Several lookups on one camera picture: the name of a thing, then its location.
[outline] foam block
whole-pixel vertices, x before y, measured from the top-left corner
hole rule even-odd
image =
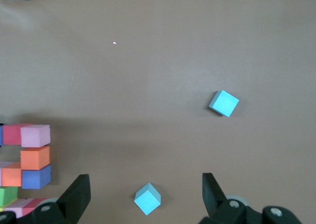
[[[22,170],[40,170],[50,163],[49,146],[20,151]]]
[[[236,97],[221,90],[215,94],[208,107],[217,111],[219,114],[229,117],[233,113],[238,102],[239,100]]]
[[[24,148],[40,148],[50,144],[49,125],[30,125],[21,128],[21,145]]]
[[[3,145],[3,124],[0,123],[0,147]]]
[[[7,124],[3,128],[3,144],[21,145],[21,128],[33,124]]]
[[[134,202],[148,215],[161,204],[161,195],[148,183],[136,193]]]
[[[25,205],[22,209],[22,215],[28,215],[30,212],[32,212],[41,202],[46,200],[47,198],[34,198],[31,202],[29,202],[27,205]]]
[[[18,187],[0,187],[0,206],[3,207],[18,198]]]
[[[39,171],[22,171],[22,188],[40,189],[50,182],[50,165]]]
[[[6,166],[8,166],[8,165],[11,165],[13,162],[9,162],[9,161],[1,161],[0,162],[0,187],[2,186],[2,179],[1,179],[1,177],[2,177],[2,175],[1,175],[1,173],[2,173],[2,168],[3,167],[6,167]]]
[[[30,203],[33,199],[18,199],[15,202],[4,208],[5,211],[13,211],[15,212],[16,218],[20,218],[23,216],[23,207]]]
[[[14,162],[2,168],[2,186],[17,186],[22,185],[22,170],[21,163]]]

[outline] blue cube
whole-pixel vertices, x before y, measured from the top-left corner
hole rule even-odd
[[[151,183],[148,183],[136,193],[134,202],[148,215],[161,204],[161,195]]]
[[[50,165],[39,171],[22,170],[22,188],[43,188],[50,182]]]
[[[239,100],[236,97],[221,90],[215,94],[208,107],[217,111],[219,114],[229,117],[233,113],[238,102]]]
[[[3,145],[3,124],[0,124],[0,147]]]

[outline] screw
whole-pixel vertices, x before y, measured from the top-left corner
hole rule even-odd
[[[6,214],[0,215],[0,221],[3,221],[4,219],[6,219]]]
[[[270,211],[273,215],[276,215],[278,217],[281,217],[283,215],[282,211],[278,208],[271,208]]]
[[[49,207],[48,205],[46,205],[46,206],[42,207],[42,208],[40,209],[40,211],[41,211],[41,212],[45,212],[45,211],[48,211],[49,209],[50,209],[50,207]]]
[[[235,200],[232,200],[229,202],[229,205],[232,207],[232,208],[239,208],[239,203]]]

